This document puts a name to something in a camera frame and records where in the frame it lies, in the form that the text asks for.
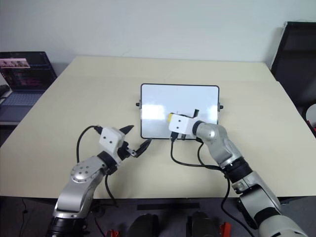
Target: table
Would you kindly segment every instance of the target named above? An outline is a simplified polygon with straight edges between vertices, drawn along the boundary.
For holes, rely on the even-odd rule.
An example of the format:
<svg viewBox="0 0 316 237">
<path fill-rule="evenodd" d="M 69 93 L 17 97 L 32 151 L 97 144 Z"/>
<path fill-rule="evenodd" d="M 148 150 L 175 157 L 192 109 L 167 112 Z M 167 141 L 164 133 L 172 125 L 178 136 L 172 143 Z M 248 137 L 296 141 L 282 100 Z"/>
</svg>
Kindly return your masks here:
<svg viewBox="0 0 316 237">
<path fill-rule="evenodd" d="M 316 140 L 281 85 L 263 63 L 79 56 L 34 105 L 0 149 L 0 194 L 57 198 L 76 163 L 76 142 L 89 125 L 133 124 L 140 137 L 142 83 L 215 84 L 231 140 L 279 197 L 316 195 Z M 86 133 L 81 160 L 100 152 L 99 135 Z M 174 156 L 197 162 L 198 143 L 177 141 Z M 139 158 L 126 159 L 109 177 L 116 198 L 223 197 L 226 180 L 216 171 L 171 161 L 170 141 L 154 140 Z M 204 162 L 214 164 L 207 149 Z M 95 198 L 108 198 L 103 184 Z"/>
</svg>

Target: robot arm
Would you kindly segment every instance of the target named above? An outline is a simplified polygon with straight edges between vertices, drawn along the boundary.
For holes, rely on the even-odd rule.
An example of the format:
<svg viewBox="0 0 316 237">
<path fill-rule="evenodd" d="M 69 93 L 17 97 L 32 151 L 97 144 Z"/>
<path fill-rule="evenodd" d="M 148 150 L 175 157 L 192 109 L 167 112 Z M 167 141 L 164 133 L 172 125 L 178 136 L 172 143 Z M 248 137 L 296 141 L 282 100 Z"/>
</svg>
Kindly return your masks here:
<svg viewBox="0 0 316 237">
<path fill-rule="evenodd" d="M 281 205 L 256 171 L 253 171 L 240 151 L 228 138 L 224 127 L 199 121 L 197 118 L 172 114 L 169 130 L 178 134 L 195 135 L 207 145 L 211 156 L 232 182 L 239 197 L 247 223 L 259 228 L 261 237 L 307 237 L 290 218 L 281 215 Z"/>
<path fill-rule="evenodd" d="M 149 146 L 145 141 L 138 150 L 132 150 L 124 140 L 132 125 L 120 130 L 104 127 L 99 143 L 102 152 L 77 163 L 71 170 L 69 181 L 55 205 L 46 237 L 82 237 L 93 194 L 103 176 L 113 174 L 121 162 L 129 157 L 139 157 Z"/>
</svg>

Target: white board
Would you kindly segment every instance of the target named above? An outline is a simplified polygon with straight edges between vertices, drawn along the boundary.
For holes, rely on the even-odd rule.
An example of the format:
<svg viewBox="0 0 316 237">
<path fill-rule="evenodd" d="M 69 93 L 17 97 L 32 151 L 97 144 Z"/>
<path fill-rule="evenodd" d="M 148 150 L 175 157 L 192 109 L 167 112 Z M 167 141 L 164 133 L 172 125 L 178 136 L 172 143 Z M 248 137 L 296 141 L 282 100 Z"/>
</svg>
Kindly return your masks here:
<svg viewBox="0 0 316 237">
<path fill-rule="evenodd" d="M 169 139 L 168 115 L 192 117 L 199 110 L 199 120 L 218 123 L 219 87 L 216 85 L 141 85 L 142 138 Z"/>
</svg>

